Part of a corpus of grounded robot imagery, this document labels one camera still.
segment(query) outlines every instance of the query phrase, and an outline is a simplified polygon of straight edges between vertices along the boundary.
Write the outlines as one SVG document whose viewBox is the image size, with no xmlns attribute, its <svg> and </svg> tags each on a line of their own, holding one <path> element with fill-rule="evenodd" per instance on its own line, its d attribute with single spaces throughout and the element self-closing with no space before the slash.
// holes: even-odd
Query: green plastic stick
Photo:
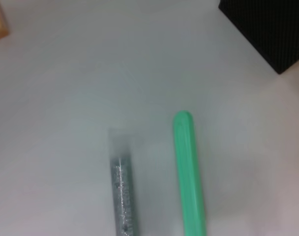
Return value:
<svg viewBox="0 0 299 236">
<path fill-rule="evenodd" d="M 206 220 L 200 181 L 194 124 L 187 111 L 174 118 L 174 139 L 185 236 L 206 236 Z"/>
</svg>

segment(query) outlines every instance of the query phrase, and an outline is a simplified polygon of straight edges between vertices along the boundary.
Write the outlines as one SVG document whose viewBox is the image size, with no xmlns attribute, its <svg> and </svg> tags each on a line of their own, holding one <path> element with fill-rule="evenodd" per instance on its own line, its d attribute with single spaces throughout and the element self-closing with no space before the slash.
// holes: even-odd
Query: white surface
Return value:
<svg viewBox="0 0 299 236">
<path fill-rule="evenodd" d="M 183 235 L 183 109 L 209 236 L 299 236 L 299 64 L 277 76 L 215 0 L 1 3 L 0 236 L 114 236 L 110 127 L 137 137 L 142 235 Z"/>
</svg>

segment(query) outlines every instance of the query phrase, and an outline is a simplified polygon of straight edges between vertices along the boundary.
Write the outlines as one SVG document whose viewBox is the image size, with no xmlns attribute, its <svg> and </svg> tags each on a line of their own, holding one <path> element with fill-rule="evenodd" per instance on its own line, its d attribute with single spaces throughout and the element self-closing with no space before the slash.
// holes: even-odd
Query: black object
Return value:
<svg viewBox="0 0 299 236">
<path fill-rule="evenodd" d="M 137 236 L 130 155 L 112 158 L 110 169 L 117 236 Z"/>
<path fill-rule="evenodd" d="M 219 9 L 278 74 L 299 60 L 299 0 L 221 0 Z"/>
</svg>

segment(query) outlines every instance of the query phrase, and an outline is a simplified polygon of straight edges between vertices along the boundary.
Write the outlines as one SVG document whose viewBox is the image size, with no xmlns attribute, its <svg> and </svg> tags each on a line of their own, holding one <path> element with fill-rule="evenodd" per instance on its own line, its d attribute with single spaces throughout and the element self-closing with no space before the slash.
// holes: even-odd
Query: black box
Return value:
<svg viewBox="0 0 299 236">
<path fill-rule="evenodd" d="M 221 0 L 219 9 L 278 74 L 299 60 L 299 0 Z"/>
</svg>

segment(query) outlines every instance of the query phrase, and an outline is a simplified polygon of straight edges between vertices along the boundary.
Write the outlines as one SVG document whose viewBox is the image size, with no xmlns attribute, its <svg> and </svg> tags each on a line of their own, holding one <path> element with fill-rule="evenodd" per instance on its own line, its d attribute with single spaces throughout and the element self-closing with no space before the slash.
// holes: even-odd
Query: white table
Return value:
<svg viewBox="0 0 299 236">
<path fill-rule="evenodd" d="M 299 236 L 299 63 L 278 76 L 214 0 L 2 0 L 0 236 L 115 236 L 108 129 L 135 134 L 143 236 L 182 236 L 192 112 L 209 236 Z"/>
</svg>

